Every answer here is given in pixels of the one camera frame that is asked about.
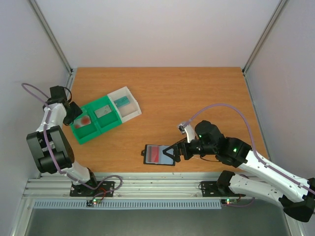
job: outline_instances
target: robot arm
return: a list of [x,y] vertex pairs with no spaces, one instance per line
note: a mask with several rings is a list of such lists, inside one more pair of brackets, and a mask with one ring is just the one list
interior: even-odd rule
[[73,185],[76,185],[81,191],[91,191],[81,184],[86,183],[96,187],[97,181],[94,174],[75,161],[72,148],[62,131],[62,125],[73,123],[82,114],[82,111],[74,102],[67,100],[64,87],[52,87],[50,93],[51,98],[46,102],[49,108],[44,107],[41,125],[35,132],[27,135],[27,143],[36,166],[41,173],[54,174],[57,172],[44,138],[44,128],[46,128],[50,149],[62,174],[71,179]]
[[166,148],[163,154],[180,161],[180,155],[189,160],[194,155],[215,155],[225,165],[250,172],[267,183],[243,178],[233,172],[224,171],[218,179],[217,186],[221,190],[229,188],[237,194],[246,194],[266,200],[283,207],[286,214],[294,219],[308,222],[315,208],[315,181],[298,177],[270,162],[257,153],[252,147],[237,139],[225,137],[217,126],[202,121],[195,127],[198,139],[192,139],[191,129],[181,123],[179,130],[189,132],[188,138]]

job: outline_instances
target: white wall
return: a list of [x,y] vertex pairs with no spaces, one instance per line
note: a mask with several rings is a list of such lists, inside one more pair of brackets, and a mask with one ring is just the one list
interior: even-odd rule
[[[272,160],[315,177],[315,1],[289,1],[248,72]],[[310,236],[315,216],[306,224]]]
[[243,67],[279,0],[37,0],[72,67]]
[[26,142],[43,117],[21,82],[45,92],[64,85],[67,72],[26,0],[0,7],[0,235],[9,234],[26,181],[38,175]]

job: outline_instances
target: green tray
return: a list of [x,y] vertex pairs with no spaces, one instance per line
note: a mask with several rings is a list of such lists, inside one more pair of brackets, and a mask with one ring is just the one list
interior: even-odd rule
[[[95,111],[106,105],[109,105],[112,111],[100,118],[97,118]],[[117,107],[113,105],[108,96],[104,96],[98,100],[90,102],[82,106],[81,109],[83,113],[77,119],[88,115],[91,119],[91,124],[80,128],[75,128],[74,124],[71,125],[72,132],[79,144],[86,143],[87,141],[123,123],[117,112]]]

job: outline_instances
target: white plastic container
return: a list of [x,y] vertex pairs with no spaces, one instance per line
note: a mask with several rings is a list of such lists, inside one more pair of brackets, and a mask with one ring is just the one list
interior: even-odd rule
[[123,87],[119,90],[111,92],[107,96],[114,104],[114,107],[117,110],[122,120],[122,123],[141,114],[138,102],[136,101],[136,99],[134,99],[130,90],[127,87]]

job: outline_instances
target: orange wooden surface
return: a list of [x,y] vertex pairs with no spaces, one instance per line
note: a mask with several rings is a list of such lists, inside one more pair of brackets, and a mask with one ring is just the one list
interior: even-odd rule
[[[235,171],[233,167],[198,158],[182,160],[175,167],[144,165],[140,155],[145,144],[171,145],[182,139],[177,125],[214,103],[228,103],[243,112],[253,130],[257,150],[266,156],[246,83],[238,67],[78,68],[72,87],[73,100],[82,106],[124,86],[138,101],[142,110],[140,116],[83,145],[78,144],[69,127],[63,128],[75,159],[93,172]],[[203,119],[217,125],[225,136],[250,144],[243,120],[232,109],[209,109],[192,124]],[[214,156],[206,158],[215,160]]]

